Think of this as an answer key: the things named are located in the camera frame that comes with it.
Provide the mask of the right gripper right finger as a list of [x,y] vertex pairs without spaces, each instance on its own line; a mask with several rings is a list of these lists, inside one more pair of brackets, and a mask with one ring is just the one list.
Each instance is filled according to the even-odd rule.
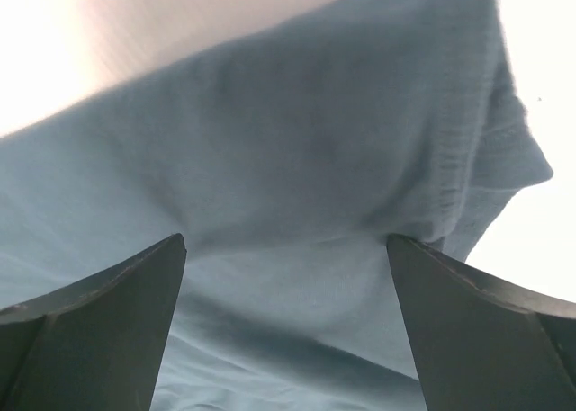
[[407,237],[387,253],[428,409],[574,411],[574,303]]

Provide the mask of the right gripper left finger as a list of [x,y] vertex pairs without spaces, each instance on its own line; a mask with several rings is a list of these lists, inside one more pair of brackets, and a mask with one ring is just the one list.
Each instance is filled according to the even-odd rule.
[[133,257],[1,311],[1,408],[151,406],[185,269],[175,234]]

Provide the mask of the blue-grey t shirt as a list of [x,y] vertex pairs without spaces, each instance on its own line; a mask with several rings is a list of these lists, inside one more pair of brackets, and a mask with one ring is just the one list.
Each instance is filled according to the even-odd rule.
[[339,0],[1,142],[1,302],[184,236],[156,410],[422,410],[384,242],[464,260],[552,169],[496,0]]

